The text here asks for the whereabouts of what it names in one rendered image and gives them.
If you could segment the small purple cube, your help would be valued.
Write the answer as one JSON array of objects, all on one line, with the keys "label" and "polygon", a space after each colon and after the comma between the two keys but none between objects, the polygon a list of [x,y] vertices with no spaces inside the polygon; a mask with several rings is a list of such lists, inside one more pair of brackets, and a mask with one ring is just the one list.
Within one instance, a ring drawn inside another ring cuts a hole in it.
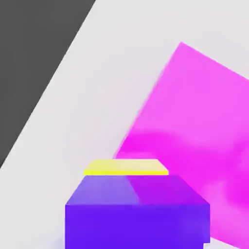
[{"label": "small purple cube", "polygon": [[174,175],[85,176],[65,206],[65,249],[203,249],[210,205]]}]

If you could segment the small yellow cube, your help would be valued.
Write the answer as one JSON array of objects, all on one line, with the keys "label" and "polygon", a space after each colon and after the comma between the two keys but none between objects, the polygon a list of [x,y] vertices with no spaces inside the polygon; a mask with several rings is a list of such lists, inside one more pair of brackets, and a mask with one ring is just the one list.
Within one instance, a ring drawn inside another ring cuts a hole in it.
[{"label": "small yellow cube", "polygon": [[83,170],[85,176],[168,175],[157,159],[93,160]]}]

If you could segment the large magenta box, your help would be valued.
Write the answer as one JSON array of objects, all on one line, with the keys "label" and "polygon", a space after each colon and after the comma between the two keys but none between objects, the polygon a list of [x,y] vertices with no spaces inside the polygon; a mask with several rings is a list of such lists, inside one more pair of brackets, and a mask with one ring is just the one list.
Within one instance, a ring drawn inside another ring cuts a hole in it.
[{"label": "large magenta box", "polygon": [[153,156],[211,206],[211,237],[249,249],[249,80],[180,43],[115,158]]}]

